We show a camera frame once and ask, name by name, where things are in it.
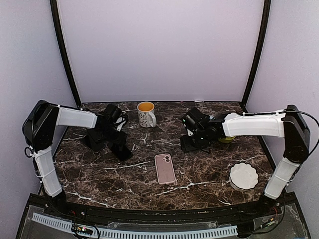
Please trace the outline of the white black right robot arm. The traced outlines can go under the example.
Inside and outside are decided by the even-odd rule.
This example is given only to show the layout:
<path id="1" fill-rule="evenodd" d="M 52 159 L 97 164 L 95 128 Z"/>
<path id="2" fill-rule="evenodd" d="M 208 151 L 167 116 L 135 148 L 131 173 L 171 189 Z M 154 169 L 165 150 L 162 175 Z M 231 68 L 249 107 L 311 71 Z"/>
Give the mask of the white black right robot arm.
<path id="1" fill-rule="evenodd" d="M 263 113 L 223 113 L 210 116 L 198 108 L 191 108 L 181 117 L 187 134 L 180 138 L 183 152 L 204 150 L 214 141 L 238 136 L 271 136 L 285 141 L 283 158 L 267 183 L 264 195 L 255 204 L 254 211 L 265 216 L 274 207 L 286 184 L 311 155 L 310 130 L 304 113 L 295 105 L 283 110 Z"/>

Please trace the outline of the black corner post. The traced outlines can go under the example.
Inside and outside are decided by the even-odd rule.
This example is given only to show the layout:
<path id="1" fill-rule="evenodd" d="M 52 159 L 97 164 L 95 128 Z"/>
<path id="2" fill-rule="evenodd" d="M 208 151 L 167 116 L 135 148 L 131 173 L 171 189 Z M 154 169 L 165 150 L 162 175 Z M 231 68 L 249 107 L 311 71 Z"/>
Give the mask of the black corner post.
<path id="1" fill-rule="evenodd" d="M 76 87 L 76 83 L 74 80 L 74 76 L 72 73 L 72 69 L 71 69 L 71 65 L 70 65 L 70 61 L 69 61 L 69 57 L 68 57 L 68 53 L 66 49 L 66 44 L 64 41 L 64 35 L 63 35 L 59 9 L 58 9 L 58 1 L 50 0 L 49 2 L 50 2 L 51 15 L 52 15 L 53 25 L 55 29 L 56 39 L 57 39 L 63 67 L 65 70 L 65 74 L 66 74 L 68 84 L 69 84 L 73 99 L 75 101 L 75 104 L 77 107 L 80 107 L 82 105 L 82 102 L 80 99 L 78 89 Z"/>
<path id="2" fill-rule="evenodd" d="M 261 17 L 261 23 L 260 23 L 260 29 L 259 29 L 259 34 L 258 34 L 258 39 L 256 43 L 256 48 L 255 48 L 255 53 L 250 69 L 250 73 L 248 76 L 248 80 L 246 83 L 245 91 L 241 100 L 241 107 L 243 109 L 246 108 L 253 85 L 255 81 L 255 77 L 257 74 L 259 62 L 261 59 L 262 55 L 262 50 L 264 46 L 264 41 L 266 37 L 266 32 L 267 32 L 267 26 L 268 26 L 268 21 L 269 21 L 269 15 L 270 15 L 270 9 L 271 9 L 271 0 L 264 0 L 263 4 L 263 11 L 262 11 L 262 17 Z"/>

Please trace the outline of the black smartphone bottom stack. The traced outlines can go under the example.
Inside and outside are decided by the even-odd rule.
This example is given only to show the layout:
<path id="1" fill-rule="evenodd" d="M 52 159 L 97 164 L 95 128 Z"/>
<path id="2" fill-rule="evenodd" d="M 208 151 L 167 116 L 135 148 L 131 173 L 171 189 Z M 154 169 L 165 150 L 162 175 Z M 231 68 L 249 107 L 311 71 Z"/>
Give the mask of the black smartphone bottom stack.
<path id="1" fill-rule="evenodd" d="M 106 147 L 104 142 L 97 143 L 89 134 L 80 139 L 80 142 L 94 153 L 99 153 Z"/>

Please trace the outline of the white floral mug yellow inside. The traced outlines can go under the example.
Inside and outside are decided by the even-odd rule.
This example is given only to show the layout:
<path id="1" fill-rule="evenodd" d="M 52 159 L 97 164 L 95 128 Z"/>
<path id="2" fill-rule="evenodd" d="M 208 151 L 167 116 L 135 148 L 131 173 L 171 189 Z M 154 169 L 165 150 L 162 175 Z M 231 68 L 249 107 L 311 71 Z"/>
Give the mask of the white floral mug yellow inside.
<path id="1" fill-rule="evenodd" d="M 140 102 L 137 105 L 139 124 L 143 128 L 154 128 L 157 125 L 152 102 Z"/>

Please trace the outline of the black left corner post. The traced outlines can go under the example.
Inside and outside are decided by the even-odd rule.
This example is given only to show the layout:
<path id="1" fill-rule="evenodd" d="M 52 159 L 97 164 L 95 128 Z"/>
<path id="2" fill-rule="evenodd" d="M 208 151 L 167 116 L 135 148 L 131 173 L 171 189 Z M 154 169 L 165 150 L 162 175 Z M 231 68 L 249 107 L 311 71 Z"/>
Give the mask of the black left corner post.
<path id="1" fill-rule="evenodd" d="M 50 0 L 49 2 L 50 2 L 51 15 L 52 15 L 53 25 L 55 29 L 56 39 L 57 39 L 63 67 L 65 70 L 65 74 L 66 74 L 68 84 L 69 84 L 73 99 L 75 101 L 75 104 L 77 107 L 80 107 L 82 105 L 82 102 L 80 99 L 78 89 L 76 87 L 76 83 L 74 80 L 74 76 L 72 73 L 72 69 L 71 69 L 71 65 L 70 65 L 70 61 L 69 61 L 69 57 L 68 57 L 68 53 L 66 49 L 66 44 L 64 41 L 64 35 L 63 35 L 59 9 L 58 9 L 58 1 Z"/>

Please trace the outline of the lime green bowl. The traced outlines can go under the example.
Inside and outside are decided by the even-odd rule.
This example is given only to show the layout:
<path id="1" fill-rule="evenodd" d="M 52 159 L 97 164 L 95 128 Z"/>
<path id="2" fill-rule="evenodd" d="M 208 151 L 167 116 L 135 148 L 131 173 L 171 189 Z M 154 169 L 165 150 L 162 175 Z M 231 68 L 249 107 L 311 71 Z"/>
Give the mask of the lime green bowl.
<path id="1" fill-rule="evenodd" d="M 220 138 L 218 141 L 223 143 L 223 144 L 229 144 L 229 143 L 233 142 L 235 138 L 236 138 L 235 136 L 234 137 Z"/>

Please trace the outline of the black right corner post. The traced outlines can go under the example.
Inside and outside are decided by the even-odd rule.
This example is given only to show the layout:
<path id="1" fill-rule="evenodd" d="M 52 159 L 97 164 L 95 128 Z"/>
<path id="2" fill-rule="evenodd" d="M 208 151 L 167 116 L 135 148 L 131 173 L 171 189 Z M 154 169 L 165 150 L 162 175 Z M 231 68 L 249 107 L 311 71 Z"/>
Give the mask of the black right corner post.
<path id="1" fill-rule="evenodd" d="M 262 55 L 262 50 L 264 46 L 264 41 L 266 37 L 266 32 L 267 32 L 267 26 L 268 26 L 268 21 L 269 21 L 269 15 L 270 15 L 270 9 L 271 9 L 271 0 L 264 0 L 263 4 L 263 11 L 262 11 L 262 17 L 261 17 L 261 23 L 260 23 L 260 29 L 259 29 L 259 34 L 258 34 L 258 39 L 256 43 L 256 48 L 255 48 L 255 53 L 250 69 L 250 73 L 248 76 L 248 80 L 246 83 L 245 91 L 241 100 L 241 107 L 243 109 L 246 108 L 253 85 L 255 81 L 255 77 L 257 74 L 259 62 L 261 59 Z"/>

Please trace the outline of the white scalloped dish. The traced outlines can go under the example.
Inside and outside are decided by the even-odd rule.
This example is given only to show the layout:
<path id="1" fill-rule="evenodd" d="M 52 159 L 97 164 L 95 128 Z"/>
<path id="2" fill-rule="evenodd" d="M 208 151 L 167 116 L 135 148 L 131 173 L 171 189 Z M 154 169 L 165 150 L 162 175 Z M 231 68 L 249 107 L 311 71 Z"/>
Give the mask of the white scalloped dish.
<path id="1" fill-rule="evenodd" d="M 237 191 L 249 191 L 258 184 L 259 175 L 254 167 L 246 163 L 237 163 L 230 168 L 229 181 Z"/>

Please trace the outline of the black front table rail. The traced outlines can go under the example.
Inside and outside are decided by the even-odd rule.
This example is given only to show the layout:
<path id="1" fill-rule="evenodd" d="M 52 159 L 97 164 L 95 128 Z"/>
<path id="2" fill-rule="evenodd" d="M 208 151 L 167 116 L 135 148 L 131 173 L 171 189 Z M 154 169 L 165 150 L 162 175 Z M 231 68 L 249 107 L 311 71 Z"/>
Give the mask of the black front table rail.
<path id="1" fill-rule="evenodd" d="M 106 225 L 110 222 L 182 224 L 212 221 L 217 221 L 219 224 L 241 224 L 258 217 L 257 215 L 247 214 L 249 209 L 257 207 L 256 201 L 232 206 L 164 211 L 112 209 L 70 202 L 66 203 L 66 207 L 76 213 L 75 222 L 88 222 L 96 225 Z"/>

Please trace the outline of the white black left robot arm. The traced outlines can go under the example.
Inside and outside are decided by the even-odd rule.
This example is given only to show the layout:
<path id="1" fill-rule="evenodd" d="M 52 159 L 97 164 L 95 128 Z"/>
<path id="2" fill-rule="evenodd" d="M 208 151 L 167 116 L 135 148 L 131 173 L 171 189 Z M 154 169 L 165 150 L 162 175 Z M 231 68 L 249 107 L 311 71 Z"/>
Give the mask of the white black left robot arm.
<path id="1" fill-rule="evenodd" d="M 59 217 L 70 213 L 70 205 L 63 200 L 65 192 L 59 182 L 53 163 L 52 145 L 55 129 L 59 126 L 80 127 L 87 130 L 82 142 L 93 152 L 108 147 L 120 161 L 133 155 L 126 146 L 127 134 L 122 127 L 128 122 L 128 115 L 114 104 L 94 113 L 40 100 L 23 124 L 22 132 L 33 159 L 37 177 L 43 184 L 47 196 L 51 197 L 51 209 Z"/>

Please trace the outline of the pink phone case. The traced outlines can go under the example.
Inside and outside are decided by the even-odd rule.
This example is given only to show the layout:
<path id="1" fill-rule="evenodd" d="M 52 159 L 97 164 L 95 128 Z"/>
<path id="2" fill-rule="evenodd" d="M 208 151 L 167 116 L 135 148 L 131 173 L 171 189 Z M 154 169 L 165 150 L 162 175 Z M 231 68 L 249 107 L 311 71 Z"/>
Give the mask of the pink phone case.
<path id="1" fill-rule="evenodd" d="M 160 185 L 176 182 L 173 161 L 170 154 L 158 154 L 154 156 L 157 181 Z"/>

